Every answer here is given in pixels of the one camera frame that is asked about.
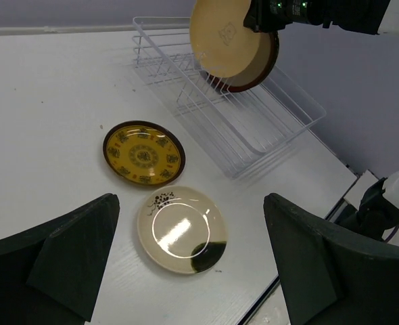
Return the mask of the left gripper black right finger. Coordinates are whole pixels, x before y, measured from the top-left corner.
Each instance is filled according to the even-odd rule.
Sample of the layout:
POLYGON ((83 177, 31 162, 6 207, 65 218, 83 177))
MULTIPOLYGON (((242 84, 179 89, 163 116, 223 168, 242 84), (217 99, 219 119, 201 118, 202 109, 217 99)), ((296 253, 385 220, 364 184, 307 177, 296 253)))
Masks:
POLYGON ((291 324, 399 324, 399 246, 276 193, 263 208, 291 324))

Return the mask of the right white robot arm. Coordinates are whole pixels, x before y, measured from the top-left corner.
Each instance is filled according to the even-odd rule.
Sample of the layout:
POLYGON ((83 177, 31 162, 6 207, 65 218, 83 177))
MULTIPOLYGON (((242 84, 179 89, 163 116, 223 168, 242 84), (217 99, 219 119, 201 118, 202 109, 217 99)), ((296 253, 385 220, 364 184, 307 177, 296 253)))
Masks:
POLYGON ((366 35, 399 34, 399 0, 252 1, 243 25, 255 33, 309 24, 366 35))

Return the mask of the orange round plate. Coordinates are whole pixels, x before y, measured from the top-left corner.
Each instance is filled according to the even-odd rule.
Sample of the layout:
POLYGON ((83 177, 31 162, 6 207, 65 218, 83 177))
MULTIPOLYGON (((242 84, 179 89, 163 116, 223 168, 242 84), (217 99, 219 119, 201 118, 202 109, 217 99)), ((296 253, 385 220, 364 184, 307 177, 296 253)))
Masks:
POLYGON ((246 0, 195 3, 189 25, 190 43, 195 58, 213 76, 238 75, 265 45, 263 33, 243 26, 250 3, 246 0))

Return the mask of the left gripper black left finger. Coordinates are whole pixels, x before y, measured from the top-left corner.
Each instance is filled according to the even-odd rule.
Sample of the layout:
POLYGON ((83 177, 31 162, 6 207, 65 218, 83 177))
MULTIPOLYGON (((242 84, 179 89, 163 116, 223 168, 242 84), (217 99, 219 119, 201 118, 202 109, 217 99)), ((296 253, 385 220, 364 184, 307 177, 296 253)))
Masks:
POLYGON ((90 322, 120 213, 115 194, 0 240, 0 324, 90 322))

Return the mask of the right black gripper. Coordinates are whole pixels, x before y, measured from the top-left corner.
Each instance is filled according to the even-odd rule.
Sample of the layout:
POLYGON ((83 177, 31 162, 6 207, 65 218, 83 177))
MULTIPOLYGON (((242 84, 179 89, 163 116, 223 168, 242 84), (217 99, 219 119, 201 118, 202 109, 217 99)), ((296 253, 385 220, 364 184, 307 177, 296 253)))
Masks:
POLYGON ((307 21, 307 1, 252 0, 243 26, 255 33, 271 33, 283 30, 288 24, 307 21))

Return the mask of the yellow patterned black-rim plate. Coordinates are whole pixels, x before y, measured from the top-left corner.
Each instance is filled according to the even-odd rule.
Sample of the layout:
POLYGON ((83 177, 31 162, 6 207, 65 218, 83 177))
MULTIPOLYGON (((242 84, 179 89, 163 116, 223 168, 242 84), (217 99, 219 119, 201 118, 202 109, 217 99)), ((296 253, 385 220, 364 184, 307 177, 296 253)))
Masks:
POLYGON ((186 165, 179 139, 149 121, 116 125, 105 136, 102 150, 115 174, 139 186, 164 186, 176 180, 186 165))

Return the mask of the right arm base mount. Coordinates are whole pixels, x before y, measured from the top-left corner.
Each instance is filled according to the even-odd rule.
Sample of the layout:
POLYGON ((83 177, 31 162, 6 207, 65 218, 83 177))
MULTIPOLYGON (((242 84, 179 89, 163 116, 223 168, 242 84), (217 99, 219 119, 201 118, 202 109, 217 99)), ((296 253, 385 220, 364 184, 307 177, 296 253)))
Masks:
POLYGON ((346 207, 334 224, 380 242, 389 242, 399 230, 399 209, 383 197, 386 177, 364 193, 359 209, 346 207))

